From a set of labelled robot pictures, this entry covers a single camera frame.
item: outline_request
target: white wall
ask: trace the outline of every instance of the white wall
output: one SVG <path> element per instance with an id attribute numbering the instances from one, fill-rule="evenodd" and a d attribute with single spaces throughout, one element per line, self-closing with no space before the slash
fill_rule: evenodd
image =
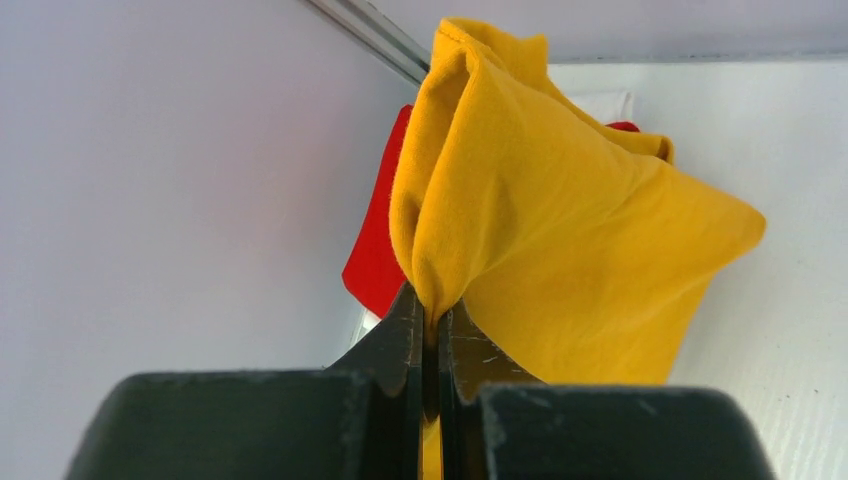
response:
<path id="1" fill-rule="evenodd" d="M 768 220 L 713 280 L 669 383 L 730 393 L 783 480 L 848 478 L 848 59 L 557 65 L 567 93 L 627 89 L 678 168 Z"/>
<path id="2" fill-rule="evenodd" d="M 441 17 L 544 33 L 551 61 L 848 51 L 844 0 L 371 0 L 428 50 Z"/>
<path id="3" fill-rule="evenodd" d="M 139 370 L 317 367 L 415 89 L 302 2 L 0 3 L 0 478 Z"/>

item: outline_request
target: white backdrop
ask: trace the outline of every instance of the white backdrop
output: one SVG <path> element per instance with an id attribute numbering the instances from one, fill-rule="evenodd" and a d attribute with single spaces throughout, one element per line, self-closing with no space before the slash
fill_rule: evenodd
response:
<path id="1" fill-rule="evenodd" d="M 551 62 L 848 51 L 844 0 L 370 0 L 427 50 L 439 19 L 544 33 Z"/>
<path id="2" fill-rule="evenodd" d="M 302 2 L 0 3 L 0 478 L 141 370 L 319 367 L 416 89 Z"/>

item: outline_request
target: red cloth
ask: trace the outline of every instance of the red cloth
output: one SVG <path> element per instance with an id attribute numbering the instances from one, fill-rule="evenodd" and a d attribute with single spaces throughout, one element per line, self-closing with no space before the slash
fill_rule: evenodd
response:
<path id="1" fill-rule="evenodd" d="M 397 264 L 389 238 L 389 197 L 411 112 L 412 105 L 406 105 L 398 113 L 383 151 L 383 160 L 377 172 L 377 182 L 362 222 L 362 230 L 342 271 L 345 288 L 380 318 L 389 312 L 398 290 L 406 280 Z M 608 126 L 628 132 L 639 131 L 630 122 L 615 122 Z"/>

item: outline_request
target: white panel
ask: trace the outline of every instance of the white panel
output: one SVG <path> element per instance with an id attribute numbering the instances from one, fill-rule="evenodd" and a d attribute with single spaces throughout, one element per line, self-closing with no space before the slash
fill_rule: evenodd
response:
<path id="1" fill-rule="evenodd" d="M 300 2 L 0 6 L 0 478 L 140 370 L 318 367 L 415 89 Z"/>
<path id="2" fill-rule="evenodd" d="M 844 0 L 371 0 L 426 48 L 441 17 L 544 33 L 551 61 L 848 51 Z"/>
<path id="3" fill-rule="evenodd" d="M 623 88 L 679 167 L 768 218 L 720 273 L 671 383 L 748 412 L 782 479 L 848 478 L 848 61 L 554 66 L 566 92 Z"/>

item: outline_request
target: yellow fabric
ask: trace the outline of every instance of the yellow fabric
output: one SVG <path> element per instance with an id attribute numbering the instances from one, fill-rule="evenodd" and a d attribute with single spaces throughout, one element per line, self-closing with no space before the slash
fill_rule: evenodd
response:
<path id="1" fill-rule="evenodd" d="M 709 280 L 765 229 L 672 157 L 667 138 L 609 129 L 572 105 L 547 77 L 543 37 L 443 20 L 390 206 L 427 341 L 464 297 L 480 329 L 544 381 L 664 382 Z M 428 433 L 426 477 L 437 478 Z"/>

